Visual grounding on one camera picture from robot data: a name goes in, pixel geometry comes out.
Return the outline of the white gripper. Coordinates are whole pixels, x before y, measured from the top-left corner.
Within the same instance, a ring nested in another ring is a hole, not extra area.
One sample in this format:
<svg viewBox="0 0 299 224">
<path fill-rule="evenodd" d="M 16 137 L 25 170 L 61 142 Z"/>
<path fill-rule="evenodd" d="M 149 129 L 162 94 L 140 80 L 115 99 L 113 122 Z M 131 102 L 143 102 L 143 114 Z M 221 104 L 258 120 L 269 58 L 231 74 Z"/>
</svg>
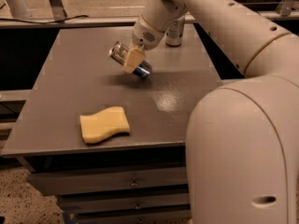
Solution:
<svg viewBox="0 0 299 224">
<path fill-rule="evenodd" d="M 144 50 L 156 48 L 164 37 L 164 24 L 157 19 L 141 15 L 134 25 L 130 48 L 125 58 L 123 71 L 132 74 L 146 58 Z"/>
</svg>

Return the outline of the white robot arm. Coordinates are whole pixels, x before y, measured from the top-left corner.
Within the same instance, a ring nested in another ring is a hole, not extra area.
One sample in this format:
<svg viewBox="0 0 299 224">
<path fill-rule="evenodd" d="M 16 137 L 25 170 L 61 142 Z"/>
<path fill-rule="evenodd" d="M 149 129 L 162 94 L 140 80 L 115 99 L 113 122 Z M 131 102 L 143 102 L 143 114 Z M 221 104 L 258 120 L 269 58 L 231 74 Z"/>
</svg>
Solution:
<svg viewBox="0 0 299 224">
<path fill-rule="evenodd" d="M 194 108 L 186 167 L 193 224 L 296 224 L 299 36 L 234 0 L 149 0 L 124 69 L 191 13 L 243 79 Z"/>
</svg>

